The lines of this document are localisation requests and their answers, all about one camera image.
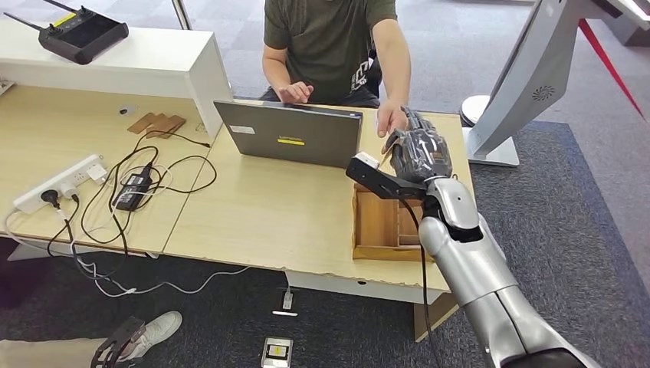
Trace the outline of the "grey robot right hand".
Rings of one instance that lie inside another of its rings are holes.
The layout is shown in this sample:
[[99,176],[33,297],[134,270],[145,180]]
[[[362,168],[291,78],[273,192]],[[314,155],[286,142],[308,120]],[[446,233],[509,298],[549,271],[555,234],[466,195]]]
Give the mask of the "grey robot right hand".
[[408,107],[402,110],[408,127],[393,131],[383,150],[396,176],[416,184],[452,177],[451,154],[444,137],[418,112]]

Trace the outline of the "person's right hand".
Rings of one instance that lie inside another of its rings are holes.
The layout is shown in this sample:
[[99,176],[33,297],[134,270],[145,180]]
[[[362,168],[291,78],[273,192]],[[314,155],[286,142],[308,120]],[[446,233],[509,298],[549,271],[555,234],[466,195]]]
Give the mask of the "person's right hand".
[[283,104],[306,104],[314,92],[314,87],[299,81],[284,87],[276,87],[274,91]]

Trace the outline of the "person's left hand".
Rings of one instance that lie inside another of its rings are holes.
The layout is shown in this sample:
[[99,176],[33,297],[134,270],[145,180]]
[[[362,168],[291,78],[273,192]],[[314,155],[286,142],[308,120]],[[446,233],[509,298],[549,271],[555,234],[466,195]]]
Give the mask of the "person's left hand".
[[408,118],[398,100],[387,99],[380,103],[377,110],[377,135],[384,138],[395,130],[405,130]]

